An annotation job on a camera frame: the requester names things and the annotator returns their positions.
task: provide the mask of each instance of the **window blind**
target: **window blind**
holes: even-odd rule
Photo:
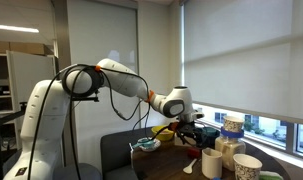
[[[303,0],[189,0],[184,81],[201,104],[303,123]]]

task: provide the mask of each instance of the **white wall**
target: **white wall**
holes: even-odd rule
[[[87,12],[85,10],[79,11],[80,9],[83,9],[83,7],[79,7],[79,5],[90,9],[92,8],[92,2],[77,1],[77,4],[72,4],[72,2],[74,1],[68,1],[72,63],[75,61],[78,62],[78,58],[81,58],[81,56],[94,59],[95,57],[91,57],[90,54],[85,52],[86,48],[84,47],[92,47],[95,46],[95,44],[90,40],[79,42],[79,34],[77,33],[80,33],[79,31],[81,31],[81,28],[76,25],[72,25],[72,19],[70,19],[70,17],[85,18],[85,21],[94,22],[94,17],[87,16]],[[173,51],[172,49],[170,50],[169,22],[170,13],[168,6],[152,4],[149,2],[139,2],[139,74],[148,82],[150,89],[161,94],[168,94],[172,89],[170,86],[170,72],[172,72],[172,70],[169,59],[172,57],[170,53]],[[132,128],[132,124],[130,124],[130,122],[119,120],[119,118],[116,117],[113,111],[109,108],[109,104],[98,104],[97,106],[104,110],[103,114],[97,115],[95,112],[87,110],[86,112],[76,111],[77,140],[79,162],[92,164],[101,170],[99,148],[101,136],[117,131],[128,130]],[[145,113],[145,110],[146,106],[143,106],[141,111],[142,116]],[[148,123],[148,126],[167,123],[167,121],[168,120],[166,120],[164,116],[152,110],[151,115],[149,116],[150,123]]]

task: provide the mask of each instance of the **dark table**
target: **dark table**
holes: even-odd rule
[[[132,157],[133,168],[138,178],[145,180],[207,179],[202,174],[201,159],[194,164],[192,174],[183,172],[183,168],[192,161],[187,155],[188,148],[175,146],[173,141],[161,142],[161,146],[153,152],[143,152],[136,148]],[[246,154],[256,157],[263,163],[262,171],[277,172],[284,180],[290,180],[285,169],[262,150],[246,143]],[[235,179],[234,172],[223,168],[221,179]]]

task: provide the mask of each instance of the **cup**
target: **cup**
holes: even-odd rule
[[[222,153],[211,148],[202,150],[202,173],[205,177],[213,179],[221,178]]]
[[[226,131],[241,132],[244,123],[243,119],[233,116],[223,116],[223,119],[224,119],[223,127]]]
[[[236,180],[259,180],[261,161],[246,154],[235,154],[233,160]]]

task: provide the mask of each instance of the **jar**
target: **jar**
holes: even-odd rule
[[[220,137],[215,140],[215,150],[222,153],[222,166],[235,171],[233,155],[245,154],[245,143],[241,140],[244,132],[226,132],[221,128]]]

